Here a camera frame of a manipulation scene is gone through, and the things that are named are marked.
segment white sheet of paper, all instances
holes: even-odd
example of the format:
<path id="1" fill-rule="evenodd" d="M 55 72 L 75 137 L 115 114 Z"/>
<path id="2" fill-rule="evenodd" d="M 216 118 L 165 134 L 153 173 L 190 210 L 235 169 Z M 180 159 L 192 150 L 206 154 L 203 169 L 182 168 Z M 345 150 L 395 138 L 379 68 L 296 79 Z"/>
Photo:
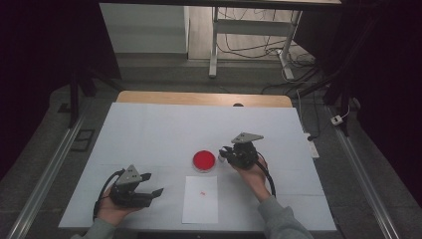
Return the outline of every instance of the white sheet of paper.
<path id="1" fill-rule="evenodd" d="M 217 176 L 186 176 L 182 223 L 218 223 Z"/>

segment gray shirt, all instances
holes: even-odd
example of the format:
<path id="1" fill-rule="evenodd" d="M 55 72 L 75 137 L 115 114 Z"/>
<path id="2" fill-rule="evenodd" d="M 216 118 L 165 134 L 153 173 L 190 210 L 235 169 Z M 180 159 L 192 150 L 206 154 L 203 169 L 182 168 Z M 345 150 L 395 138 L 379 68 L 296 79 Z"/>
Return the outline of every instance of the gray shirt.
<path id="1" fill-rule="evenodd" d="M 282 207 L 274 196 L 263 201 L 258 207 L 265 221 L 265 235 L 268 239 L 313 238 L 311 233 L 296 220 L 291 207 Z M 72 239 L 111 239 L 115 227 L 96 219 L 84 237 L 75 235 Z"/>

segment white table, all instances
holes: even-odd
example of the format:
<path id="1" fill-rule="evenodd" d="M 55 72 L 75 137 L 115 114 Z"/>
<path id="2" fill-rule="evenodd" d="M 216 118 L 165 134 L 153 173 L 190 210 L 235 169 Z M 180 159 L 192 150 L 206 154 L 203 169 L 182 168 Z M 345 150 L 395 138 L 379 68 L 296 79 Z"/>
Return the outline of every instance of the white table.
<path id="1" fill-rule="evenodd" d="M 309 230 L 335 230 L 301 124 L 293 108 L 233 108 L 115 103 L 59 225 L 87 229 L 106 179 L 134 164 L 151 172 L 138 192 L 164 188 L 149 208 L 132 213 L 121 227 L 154 231 L 263 231 L 258 200 L 227 162 L 208 173 L 192 167 L 195 152 L 218 155 L 241 131 L 261 134 L 254 142 L 266 158 L 277 198 L 291 206 Z M 217 176 L 219 221 L 183 224 L 186 176 Z"/>

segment metal rail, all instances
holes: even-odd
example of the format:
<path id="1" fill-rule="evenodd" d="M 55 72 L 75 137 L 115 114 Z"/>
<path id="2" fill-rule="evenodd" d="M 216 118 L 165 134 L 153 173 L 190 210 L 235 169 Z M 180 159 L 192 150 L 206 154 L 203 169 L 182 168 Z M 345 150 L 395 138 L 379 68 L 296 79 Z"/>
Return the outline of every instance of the metal rail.
<path id="1" fill-rule="evenodd" d="M 59 172 L 60 167 L 65 161 L 66 155 L 68 154 L 72 142 L 78 134 L 78 130 L 81 128 L 91 103 L 92 99 L 85 99 L 83 101 L 80 117 L 76 121 L 74 127 L 69 128 L 63 137 L 59 147 L 38 180 L 37 185 L 10 230 L 9 235 L 7 236 L 8 239 L 25 238 L 41 208 L 41 205 L 44 202 L 44 199 L 47 196 L 47 193 L 50 190 L 51 185 L 53 184 L 53 181 L 56 178 L 57 173 Z"/>
<path id="2" fill-rule="evenodd" d="M 330 119 L 334 117 L 329 107 L 325 107 L 325 110 Z M 360 187 L 362 188 L 369 205 L 374 211 L 375 218 L 378 221 L 382 233 L 384 233 L 384 237 L 387 239 L 399 239 L 400 236 L 398 235 L 394 223 L 391 220 L 391 217 L 388 214 L 384 203 L 376 192 L 376 189 L 373 186 L 372 181 L 369 178 L 369 175 L 367 174 L 362 162 L 360 161 L 360 158 L 357 155 L 353 144 L 348 137 L 344 136 L 339 127 L 335 128 L 335 132 L 341 143 L 341 146 L 344 149 L 344 152 L 347 155 L 347 158 L 350 161 L 351 167 L 353 168 L 354 174 L 359 181 Z"/>

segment human hand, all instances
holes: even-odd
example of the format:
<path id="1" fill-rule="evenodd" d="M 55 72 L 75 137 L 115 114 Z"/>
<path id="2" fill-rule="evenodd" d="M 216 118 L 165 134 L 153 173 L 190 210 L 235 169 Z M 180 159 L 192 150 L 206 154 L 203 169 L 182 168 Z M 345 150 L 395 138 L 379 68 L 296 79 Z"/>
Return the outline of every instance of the human hand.
<path id="1" fill-rule="evenodd" d="M 267 168 L 267 163 L 264 161 L 263 158 L 259 157 L 258 161 Z M 252 189 L 255 196 L 260 202 L 264 201 L 265 199 L 271 196 L 271 193 L 265 186 L 265 173 L 257 164 L 254 164 L 252 168 L 247 170 L 234 165 L 231 166 L 239 172 L 239 174 L 242 176 L 242 179 Z"/>
<path id="2" fill-rule="evenodd" d="M 103 194 L 103 199 L 100 203 L 100 210 L 97 218 L 102 219 L 113 226 L 117 226 L 129 213 L 138 211 L 142 208 L 128 208 L 115 205 L 111 198 L 109 198 L 110 187 Z"/>

